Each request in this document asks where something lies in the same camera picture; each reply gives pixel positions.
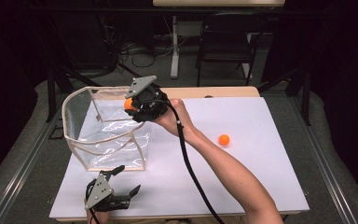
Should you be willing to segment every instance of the ping pong ball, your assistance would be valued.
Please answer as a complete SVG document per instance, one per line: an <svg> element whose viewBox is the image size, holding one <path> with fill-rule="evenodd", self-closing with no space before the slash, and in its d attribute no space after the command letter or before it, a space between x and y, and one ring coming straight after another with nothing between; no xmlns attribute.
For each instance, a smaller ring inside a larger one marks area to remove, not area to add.
<svg viewBox="0 0 358 224"><path fill-rule="evenodd" d="M219 137L219 144L222 146L226 146L229 143L229 137L226 134L222 134Z"/></svg>
<svg viewBox="0 0 358 224"><path fill-rule="evenodd" d="M126 99L126 101L124 101L124 108L133 110L133 107L131 104L132 104L132 98Z"/></svg>

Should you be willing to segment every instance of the clear plastic bin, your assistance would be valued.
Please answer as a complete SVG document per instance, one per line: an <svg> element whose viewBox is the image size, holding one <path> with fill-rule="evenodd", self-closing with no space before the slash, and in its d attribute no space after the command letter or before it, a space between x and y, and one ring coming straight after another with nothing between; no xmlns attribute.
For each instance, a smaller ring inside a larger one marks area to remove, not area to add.
<svg viewBox="0 0 358 224"><path fill-rule="evenodd" d="M124 111L130 87L86 87L62 105L63 133L87 171L144 170L151 127Z"/></svg>

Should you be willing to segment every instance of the white table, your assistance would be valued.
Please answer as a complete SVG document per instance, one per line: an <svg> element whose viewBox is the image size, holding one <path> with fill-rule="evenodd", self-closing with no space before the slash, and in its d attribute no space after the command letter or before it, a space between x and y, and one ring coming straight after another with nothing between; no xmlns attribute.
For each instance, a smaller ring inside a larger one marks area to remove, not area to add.
<svg viewBox="0 0 358 224"><path fill-rule="evenodd" d="M285 0L153 0L155 7L283 7ZM200 22L191 23L191 30L200 27ZM172 65L171 78L178 78L179 48L178 48L178 21L176 16L172 20ZM249 69L248 64L242 65L245 76Z"/></svg>
<svg viewBox="0 0 358 224"><path fill-rule="evenodd" d="M266 102L264 98L257 97L255 88L179 88L172 89L171 95L169 89L164 91L174 98L181 91L192 90L195 93L188 93L190 97L206 94L239 96L246 93L256 96L193 98L185 99L185 103L196 126L209 138L216 141L222 133L231 137L224 150L255 174L275 200L281 214L309 210ZM240 205L223 188L205 160L189 145L187 152L214 210L223 216L243 215ZM112 212L113 217L183 218L210 215L183 162L177 137L153 124L146 159L145 171L122 172L111 177L109 183L116 195L127 195L131 189L141 185L138 195L131 200L130 208ZM50 217L59 221L85 220L83 200L86 186L97 174L86 172L80 161L72 156Z"/></svg>

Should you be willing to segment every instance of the person's right arm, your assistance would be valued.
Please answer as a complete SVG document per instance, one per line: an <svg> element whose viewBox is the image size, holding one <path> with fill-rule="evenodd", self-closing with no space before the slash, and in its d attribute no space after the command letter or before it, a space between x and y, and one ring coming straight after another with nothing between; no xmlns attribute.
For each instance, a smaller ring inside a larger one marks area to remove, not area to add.
<svg viewBox="0 0 358 224"><path fill-rule="evenodd" d="M237 159L218 147L191 121L182 100L171 100L177 111L187 143L208 162L227 191L240 203L250 224L282 223L275 202L258 179ZM176 117L169 109L155 122L178 136Z"/></svg>

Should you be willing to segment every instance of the chair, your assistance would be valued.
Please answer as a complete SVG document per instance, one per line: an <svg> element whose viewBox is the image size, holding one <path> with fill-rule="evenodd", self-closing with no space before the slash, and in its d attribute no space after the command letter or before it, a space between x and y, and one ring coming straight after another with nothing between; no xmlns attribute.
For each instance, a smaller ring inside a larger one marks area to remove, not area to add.
<svg viewBox="0 0 358 224"><path fill-rule="evenodd" d="M207 17L200 31L200 48L196 63L196 68L199 69L197 86L200 85L201 62L238 63L237 69L243 63L248 63L248 76L243 71L243 79L248 85L257 42L266 26L267 20L259 14L220 12Z"/></svg>

